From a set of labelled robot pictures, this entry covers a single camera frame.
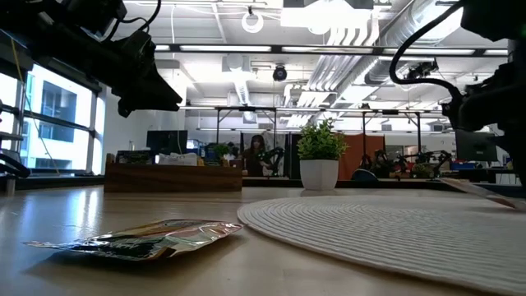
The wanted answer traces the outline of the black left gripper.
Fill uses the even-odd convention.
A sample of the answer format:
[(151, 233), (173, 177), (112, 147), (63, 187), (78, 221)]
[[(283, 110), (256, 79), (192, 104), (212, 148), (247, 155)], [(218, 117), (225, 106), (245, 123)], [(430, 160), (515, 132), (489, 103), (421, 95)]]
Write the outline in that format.
[(102, 42), (92, 53), (89, 74), (120, 98), (120, 116), (128, 118), (137, 110), (179, 110), (182, 97), (159, 74), (155, 44), (148, 33), (138, 30), (126, 38)]

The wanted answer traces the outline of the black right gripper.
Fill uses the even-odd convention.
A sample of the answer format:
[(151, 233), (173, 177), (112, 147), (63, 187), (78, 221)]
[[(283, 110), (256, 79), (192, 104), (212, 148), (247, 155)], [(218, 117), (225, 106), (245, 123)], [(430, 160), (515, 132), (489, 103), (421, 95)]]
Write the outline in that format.
[[(491, 124), (503, 131), (524, 128), (525, 69), (516, 62), (501, 64), (492, 76), (466, 85), (441, 107), (455, 129), (475, 132)], [(518, 132), (505, 132), (501, 148), (510, 155), (514, 171), (525, 187), (525, 137)]]

